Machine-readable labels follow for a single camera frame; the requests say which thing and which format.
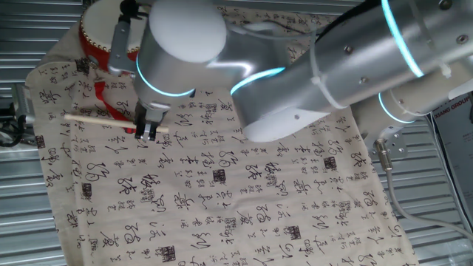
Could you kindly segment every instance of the black cable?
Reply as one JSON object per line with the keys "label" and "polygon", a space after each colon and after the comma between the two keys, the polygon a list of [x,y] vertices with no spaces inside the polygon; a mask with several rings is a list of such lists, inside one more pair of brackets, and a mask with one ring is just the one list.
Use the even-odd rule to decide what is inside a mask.
{"label": "black cable", "polygon": [[18,132],[16,132],[17,135],[13,138],[13,141],[11,143],[3,143],[2,141],[0,141],[0,147],[11,148],[18,145],[18,143],[20,143],[23,137],[24,127],[26,123],[25,116],[22,115],[21,117],[19,117],[17,123],[18,123]]}
{"label": "black cable", "polygon": [[6,130],[6,129],[0,129],[0,132],[5,133],[5,134],[8,134],[8,135],[10,135],[10,136],[18,136],[18,135],[20,135],[18,132],[13,132],[13,131]]}
{"label": "black cable", "polygon": [[350,18],[354,18],[358,15],[361,15],[362,13],[370,11],[371,9],[378,6],[381,6],[381,0],[366,0],[363,3],[357,5],[356,7],[348,10],[343,15],[339,16],[334,22],[328,24],[325,30],[320,33],[317,41],[320,41],[320,39],[324,37],[324,35],[326,35],[329,31],[331,31],[334,27],[342,24]]}

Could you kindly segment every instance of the silver robot arm segment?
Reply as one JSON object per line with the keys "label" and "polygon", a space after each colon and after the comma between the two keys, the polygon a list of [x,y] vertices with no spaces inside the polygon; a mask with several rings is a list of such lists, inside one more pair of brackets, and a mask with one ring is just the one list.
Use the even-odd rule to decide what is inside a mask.
{"label": "silver robot arm segment", "polygon": [[[312,49],[290,65],[282,41],[229,30],[221,15],[204,0],[159,0],[152,10],[167,9],[166,14],[188,22],[183,23],[185,27],[157,33],[153,18],[163,14],[150,14],[137,60],[137,137],[145,134],[146,127],[153,133],[152,128],[170,108],[191,97],[194,89],[204,87],[231,89],[246,136],[255,142],[266,142],[288,136],[357,102],[357,106],[377,104],[377,109],[383,109],[380,101],[375,103],[373,99],[380,94],[390,105],[386,95],[391,92],[385,92],[388,89],[399,97],[414,92],[418,89],[416,84],[426,81],[426,92],[430,78],[422,77],[430,77],[440,67],[445,70],[448,64],[452,80],[445,82],[456,86],[461,83],[456,77],[462,75],[455,74],[459,69],[455,62],[473,53],[473,43],[468,41],[468,36],[473,36],[473,4],[469,0],[442,3],[367,0],[329,25]],[[200,12],[186,13],[191,7],[199,8]],[[219,35],[204,34],[205,27],[219,27]],[[278,35],[272,24],[247,27]],[[182,39],[188,43],[182,45],[172,33],[184,36]],[[186,34],[193,37],[186,39]],[[192,42],[197,39],[204,40],[203,43],[218,40],[222,45],[210,46],[214,56],[195,61],[192,53],[208,53],[209,49]],[[191,55],[182,55],[169,44],[172,41]],[[439,73],[442,78],[445,71]],[[402,89],[402,84],[411,89]],[[432,102],[442,97],[436,96]],[[431,108],[429,103],[425,103],[424,111]],[[354,115],[363,116],[362,111],[356,110],[362,108],[354,109]]]}
{"label": "silver robot arm segment", "polygon": [[[473,43],[465,41],[473,36],[470,1],[454,1],[447,9],[430,0],[415,4],[428,36],[409,1],[368,1],[355,14],[329,26],[316,42],[315,58],[306,52],[284,72],[232,94],[248,139],[284,137],[305,127],[305,116],[312,120],[317,112],[336,111],[333,101],[338,107],[349,106],[433,72],[439,62],[451,64],[473,53]],[[311,60],[320,71],[317,82]]]}

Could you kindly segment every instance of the wooden stick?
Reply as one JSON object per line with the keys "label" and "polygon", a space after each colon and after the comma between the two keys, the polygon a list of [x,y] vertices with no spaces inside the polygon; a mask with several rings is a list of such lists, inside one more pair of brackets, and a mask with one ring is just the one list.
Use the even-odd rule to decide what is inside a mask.
{"label": "wooden stick", "polygon": [[[98,125],[119,126],[119,127],[122,127],[122,128],[129,128],[129,129],[136,128],[136,125],[133,124],[133,122],[131,122],[131,121],[122,121],[122,120],[97,118],[97,117],[87,117],[87,116],[83,116],[83,115],[70,115],[70,114],[65,114],[64,119],[65,120],[77,120],[77,121],[82,121],[82,122],[85,122],[85,123],[94,123],[94,124],[98,124]],[[168,133],[169,128],[167,126],[158,126],[156,128],[156,132]]]}

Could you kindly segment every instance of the robotic arm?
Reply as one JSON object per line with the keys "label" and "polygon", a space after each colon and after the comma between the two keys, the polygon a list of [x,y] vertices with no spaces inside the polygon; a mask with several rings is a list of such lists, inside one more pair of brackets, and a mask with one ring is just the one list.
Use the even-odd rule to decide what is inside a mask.
{"label": "robotic arm", "polygon": [[472,79],[472,13],[467,0],[367,0],[317,40],[312,34],[310,50],[290,64],[274,24],[238,27],[207,1],[159,0],[136,63],[124,56],[129,23],[118,23],[109,70],[135,73],[136,137],[153,140],[167,111],[195,89],[225,87],[249,140],[277,140],[356,103],[371,142],[385,126],[429,112],[449,91],[470,90],[457,88]]}

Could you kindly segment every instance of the red cloth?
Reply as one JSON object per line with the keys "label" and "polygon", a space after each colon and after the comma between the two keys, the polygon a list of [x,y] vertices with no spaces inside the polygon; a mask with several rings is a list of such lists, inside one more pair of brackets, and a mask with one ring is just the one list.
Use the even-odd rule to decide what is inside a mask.
{"label": "red cloth", "polygon": [[[103,104],[105,104],[106,109],[110,112],[112,115],[113,119],[115,120],[122,120],[122,121],[129,121],[128,118],[126,118],[124,115],[122,115],[119,111],[117,111],[115,108],[113,108],[111,105],[109,105],[105,99],[103,99],[103,90],[105,89],[105,82],[96,82],[94,84],[95,87],[95,97],[97,97],[98,100],[101,100]],[[125,133],[128,134],[134,134],[136,132],[136,129],[129,129],[129,128],[124,128]]]}

